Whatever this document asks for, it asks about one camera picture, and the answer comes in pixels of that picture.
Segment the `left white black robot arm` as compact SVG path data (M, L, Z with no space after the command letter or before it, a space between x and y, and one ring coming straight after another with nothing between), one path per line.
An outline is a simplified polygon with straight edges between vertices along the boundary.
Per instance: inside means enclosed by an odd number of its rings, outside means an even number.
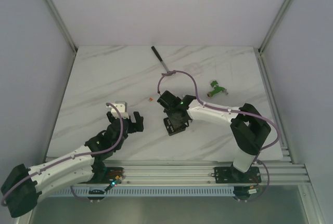
M117 118L107 113L110 124L73 152L40 165L15 166L1 186L1 206L12 218L30 212L40 201L53 193L78 183L102 183L107 169L104 160L121 149L129 134L144 130L144 118L134 112Z

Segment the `black fuse box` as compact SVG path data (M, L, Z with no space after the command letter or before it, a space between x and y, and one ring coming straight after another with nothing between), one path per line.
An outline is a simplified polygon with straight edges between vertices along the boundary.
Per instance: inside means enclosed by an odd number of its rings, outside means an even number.
M168 117L163 119L163 123L164 123L164 126L165 126L166 131L167 131L169 136L173 136L173 135L176 135L178 133L181 133L181 132L185 131L185 129L186 129L185 124L182 124L180 126L173 125Z

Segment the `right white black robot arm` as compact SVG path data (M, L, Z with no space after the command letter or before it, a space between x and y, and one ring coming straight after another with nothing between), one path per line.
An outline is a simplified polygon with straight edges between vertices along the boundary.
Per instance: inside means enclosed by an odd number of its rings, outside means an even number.
M240 108L222 108L199 102L195 96L179 98L165 91L157 100L167 117L163 119L169 136L173 136L189 127L189 123L205 121L217 125L228 124L238 145L236 157L230 169L230 175L237 182L249 176L249 168L258 157L262 146L271 133L271 127L251 104Z

